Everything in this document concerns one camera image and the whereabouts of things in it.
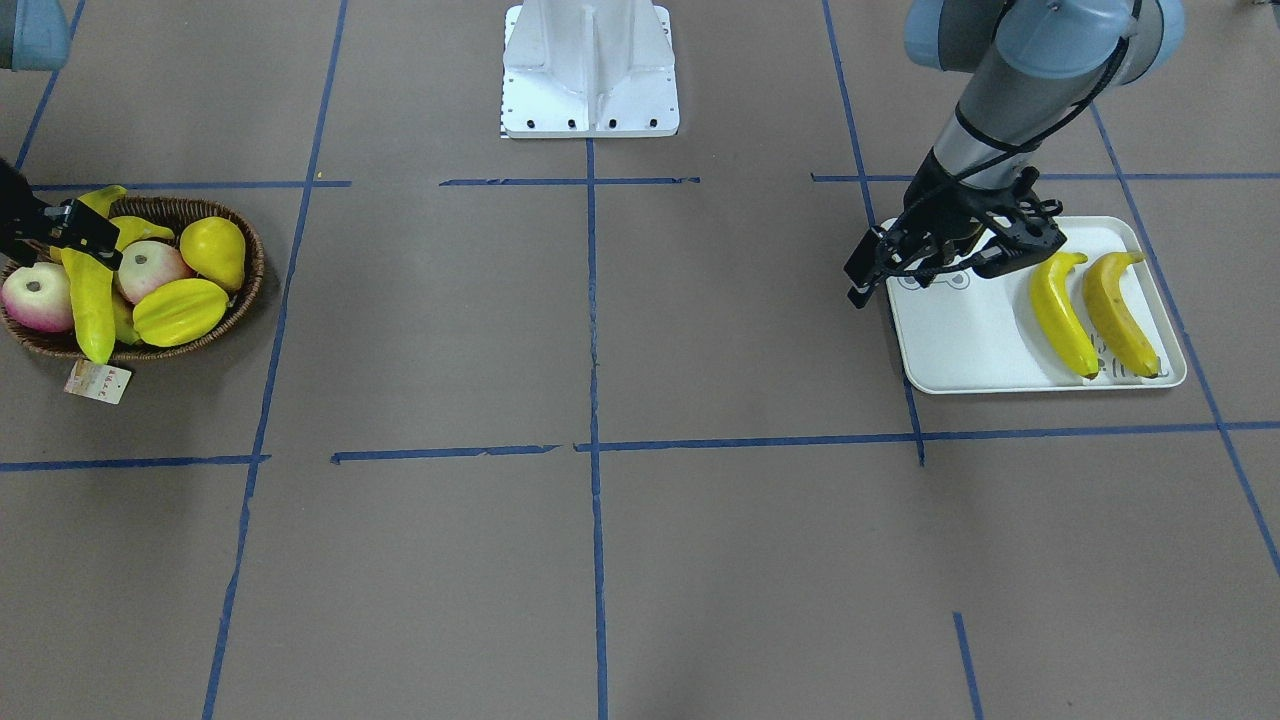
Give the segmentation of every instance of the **red and white apple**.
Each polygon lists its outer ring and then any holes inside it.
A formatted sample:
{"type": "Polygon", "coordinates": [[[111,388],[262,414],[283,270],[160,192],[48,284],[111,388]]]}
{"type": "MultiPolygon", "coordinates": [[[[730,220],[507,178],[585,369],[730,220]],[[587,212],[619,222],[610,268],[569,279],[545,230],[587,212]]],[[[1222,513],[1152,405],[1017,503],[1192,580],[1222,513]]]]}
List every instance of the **red and white apple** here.
{"type": "Polygon", "coordinates": [[[192,277],[196,277],[196,272],[182,261],[182,252],[177,247],[156,240],[140,240],[124,249],[115,281],[120,295],[137,305],[155,288],[192,277]]]}
{"type": "Polygon", "coordinates": [[[18,268],[0,288],[0,300],[18,324],[45,333],[72,329],[72,283],[67,270],[54,263],[18,268]]]}

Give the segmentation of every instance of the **white tray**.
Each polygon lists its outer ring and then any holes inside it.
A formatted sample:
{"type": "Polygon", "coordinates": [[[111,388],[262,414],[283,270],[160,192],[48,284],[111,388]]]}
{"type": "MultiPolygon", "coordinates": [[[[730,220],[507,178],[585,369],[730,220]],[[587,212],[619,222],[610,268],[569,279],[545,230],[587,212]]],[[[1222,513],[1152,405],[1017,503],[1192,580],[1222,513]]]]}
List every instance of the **white tray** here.
{"type": "Polygon", "coordinates": [[[1107,252],[1140,251],[1133,229],[1116,218],[1057,218],[1057,224],[1068,236],[1062,250],[1089,256],[1068,275],[1066,287],[1076,315],[1097,342],[1098,377],[1087,380],[1071,373],[1050,347],[1028,297],[1034,268],[1027,268],[993,279],[979,278],[973,270],[951,273],[940,275],[928,288],[910,278],[888,279],[897,341],[911,384],[931,395],[960,395],[1152,389],[1175,387],[1187,379],[1187,359],[1147,263],[1130,265],[1120,290],[1160,355],[1160,377],[1140,378],[1120,364],[1084,310],[1084,270],[1107,252]]]}

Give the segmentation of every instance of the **tag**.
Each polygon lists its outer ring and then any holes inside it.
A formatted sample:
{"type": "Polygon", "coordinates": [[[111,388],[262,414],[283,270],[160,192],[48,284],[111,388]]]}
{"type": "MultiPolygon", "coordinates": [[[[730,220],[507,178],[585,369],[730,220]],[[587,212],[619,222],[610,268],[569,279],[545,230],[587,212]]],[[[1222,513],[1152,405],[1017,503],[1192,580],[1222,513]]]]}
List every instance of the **tag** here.
{"type": "Polygon", "coordinates": [[[124,386],[129,384],[133,373],[123,368],[97,365],[88,360],[77,360],[72,377],[63,386],[65,392],[90,397],[110,405],[119,405],[124,386]]]}

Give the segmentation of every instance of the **white metal bracket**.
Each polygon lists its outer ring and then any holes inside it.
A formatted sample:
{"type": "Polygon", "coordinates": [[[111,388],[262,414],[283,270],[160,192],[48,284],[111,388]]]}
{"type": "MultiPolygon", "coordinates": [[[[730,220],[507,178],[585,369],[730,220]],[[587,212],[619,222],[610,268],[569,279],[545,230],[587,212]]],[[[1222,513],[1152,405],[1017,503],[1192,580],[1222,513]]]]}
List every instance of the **white metal bracket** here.
{"type": "Polygon", "coordinates": [[[680,127],[671,14],[652,0],[525,0],[507,10],[507,137],[667,137],[680,127]]]}

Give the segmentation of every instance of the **brown wicker basket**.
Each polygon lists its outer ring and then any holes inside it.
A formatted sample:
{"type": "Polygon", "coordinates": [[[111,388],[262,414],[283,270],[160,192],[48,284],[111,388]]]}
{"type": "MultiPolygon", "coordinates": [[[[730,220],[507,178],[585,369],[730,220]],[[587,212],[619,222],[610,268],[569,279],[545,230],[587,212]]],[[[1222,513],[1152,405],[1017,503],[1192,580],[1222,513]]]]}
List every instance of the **brown wicker basket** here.
{"type": "MultiPolygon", "coordinates": [[[[115,346],[115,352],[111,354],[113,363],[131,360],[164,360],[166,357],[175,357],[178,355],[200,350],[201,347],[205,347],[230,332],[241,318],[244,316],[250,306],[257,299],[257,293],[262,290],[262,277],[266,273],[266,258],[262,252],[262,238],[259,237],[257,231],[253,229],[253,225],[251,225],[248,220],[230,208],[207,200],[188,200],[184,197],[125,197],[111,205],[110,217],[114,218],[116,215],[136,215],[157,225],[170,228],[175,234],[180,234],[183,228],[201,218],[210,218],[214,215],[223,217],[236,223],[241,232],[244,233],[246,252],[244,286],[241,287],[239,291],[232,297],[232,305],[228,307],[227,315],[223,316],[214,329],[209,331],[207,334],[198,340],[177,347],[152,347],[148,345],[125,346],[118,343],[115,346]]],[[[178,245],[177,240],[166,242],[173,246],[178,245]]],[[[5,278],[8,278],[9,274],[17,269],[17,263],[9,263],[5,265],[4,272],[0,272],[0,283],[3,283],[5,278]]],[[[9,331],[9,334],[18,338],[18,342],[24,345],[32,352],[49,355],[51,357],[84,357],[79,346],[76,345],[74,332],[52,334],[24,328],[15,323],[13,318],[4,311],[4,306],[0,306],[0,320],[4,322],[4,327],[9,331]]]]}

